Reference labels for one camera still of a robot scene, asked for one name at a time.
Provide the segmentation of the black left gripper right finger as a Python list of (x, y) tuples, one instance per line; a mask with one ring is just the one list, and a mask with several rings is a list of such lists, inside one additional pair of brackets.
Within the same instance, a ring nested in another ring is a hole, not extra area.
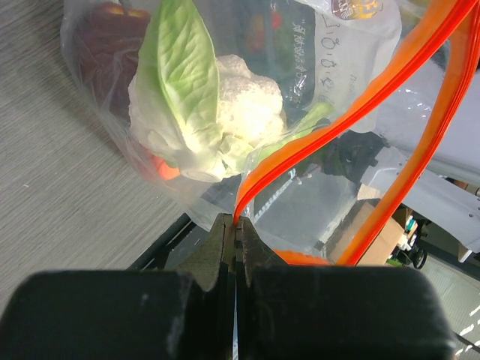
[(454, 335), (420, 271), (289, 265), (246, 217), (235, 237), (241, 359), (454, 358)]

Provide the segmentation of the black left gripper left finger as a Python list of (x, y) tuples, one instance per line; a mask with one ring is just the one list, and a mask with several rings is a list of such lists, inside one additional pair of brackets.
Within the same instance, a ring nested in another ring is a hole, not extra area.
[(177, 269), (42, 271), (1, 316), (3, 359), (231, 359), (233, 217)]

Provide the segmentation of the clear orange-zip plastic bag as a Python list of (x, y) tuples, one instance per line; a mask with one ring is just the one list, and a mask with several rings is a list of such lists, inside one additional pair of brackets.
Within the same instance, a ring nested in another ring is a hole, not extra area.
[(479, 251), (477, 1), (65, 1), (61, 52), (130, 164), (293, 265)]

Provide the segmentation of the white cauliflower with leaves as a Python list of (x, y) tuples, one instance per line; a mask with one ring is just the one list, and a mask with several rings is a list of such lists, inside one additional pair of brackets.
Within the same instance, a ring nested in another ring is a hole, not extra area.
[(192, 1), (162, 1), (148, 23), (130, 86), (136, 135), (180, 176), (220, 182), (248, 157), (265, 159), (308, 135), (332, 105), (319, 102), (293, 128), (278, 84), (238, 55), (216, 55)]

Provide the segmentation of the orange peach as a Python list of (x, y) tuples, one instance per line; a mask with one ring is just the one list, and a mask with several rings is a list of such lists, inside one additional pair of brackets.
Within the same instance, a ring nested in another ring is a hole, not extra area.
[(175, 167), (136, 135), (131, 84), (154, 1), (64, 1), (61, 51), (80, 92), (123, 155), (147, 179), (173, 180)]

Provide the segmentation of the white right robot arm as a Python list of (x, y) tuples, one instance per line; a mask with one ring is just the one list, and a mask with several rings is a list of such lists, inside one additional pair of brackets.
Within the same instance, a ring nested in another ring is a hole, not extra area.
[[(406, 165), (423, 130), (421, 125), (378, 124), (374, 132), (389, 147), (380, 151), (377, 165), (367, 168), (361, 182), (384, 194)], [(446, 178), (479, 187), (478, 125), (451, 125), (433, 160), (403, 200), (458, 241), (457, 258), (464, 263), (479, 252), (479, 195)]]

